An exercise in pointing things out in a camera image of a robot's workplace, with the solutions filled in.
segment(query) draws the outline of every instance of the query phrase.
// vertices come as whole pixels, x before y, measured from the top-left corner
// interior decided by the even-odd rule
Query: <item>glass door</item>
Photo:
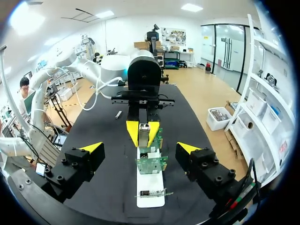
[[[211,73],[213,73],[213,62],[215,55],[215,26],[207,25],[201,27],[202,32],[202,50],[200,63],[206,66],[211,64]]]
[[[216,59],[214,74],[237,90],[245,50],[244,27],[216,25]]]

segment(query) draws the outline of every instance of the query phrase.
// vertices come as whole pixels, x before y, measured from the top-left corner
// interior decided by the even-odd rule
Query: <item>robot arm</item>
[[[48,135],[47,131],[45,131],[43,110],[47,80],[58,72],[61,67],[66,67],[70,72],[80,73],[83,78],[89,80],[95,86],[98,86],[98,91],[101,90],[101,93],[105,97],[108,97],[115,95],[122,88],[118,87],[117,84],[119,80],[122,81],[122,79],[125,79],[127,76],[128,57],[111,55],[104,59],[102,66],[100,66],[90,60],[78,59],[74,51],[66,51],[57,57],[54,66],[41,69],[33,75],[30,80],[30,88],[35,90],[36,94],[32,100],[30,123],[46,135],[40,133],[38,129],[28,126],[24,121],[22,127],[27,136],[27,140],[41,157],[46,155],[43,152],[47,152],[49,148],[53,148],[52,151],[56,154],[56,149],[54,149],[54,146],[51,146],[50,141],[46,138]],[[36,159],[30,147],[20,137],[0,138],[0,149],[7,156],[31,156]]]

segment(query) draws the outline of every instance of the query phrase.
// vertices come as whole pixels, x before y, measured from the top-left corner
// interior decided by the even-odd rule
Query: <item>circuit board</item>
[[[140,153],[148,153],[148,152],[156,152],[157,149],[161,149],[163,146],[163,138],[162,138],[162,132],[163,129],[158,129],[158,132],[156,133],[154,140],[150,147],[148,148],[140,148]]]
[[[158,158],[141,158],[136,159],[136,165],[140,174],[154,174],[164,171],[167,167],[168,156]]]

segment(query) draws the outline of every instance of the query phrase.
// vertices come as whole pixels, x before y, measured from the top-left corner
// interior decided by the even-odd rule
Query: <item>person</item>
[[[19,101],[19,112],[20,114],[26,115],[27,114],[27,110],[26,110],[26,106],[24,103],[24,100],[31,94],[33,93],[34,90],[29,88],[29,79],[27,77],[23,77],[20,80],[20,101]]]

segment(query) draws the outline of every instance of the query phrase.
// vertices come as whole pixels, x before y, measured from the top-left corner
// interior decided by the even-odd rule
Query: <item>workbench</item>
[[[207,198],[197,183],[191,183],[175,159],[176,143],[211,148],[210,142],[187,100],[170,84],[160,86],[160,94],[175,100],[174,106],[160,110],[163,128],[162,156],[168,156],[163,172],[164,187],[173,195],[165,197],[159,208],[138,208],[136,205],[136,148],[126,129],[127,104],[112,104],[98,96],[95,108],[82,111],[73,125],[58,157],[72,147],[103,142],[106,158],[91,181],[84,182],[64,204],[96,218],[133,224],[195,225],[209,218],[215,203]],[[93,95],[86,108],[94,103]],[[118,120],[115,115],[123,111]],[[140,122],[146,112],[140,111]]]

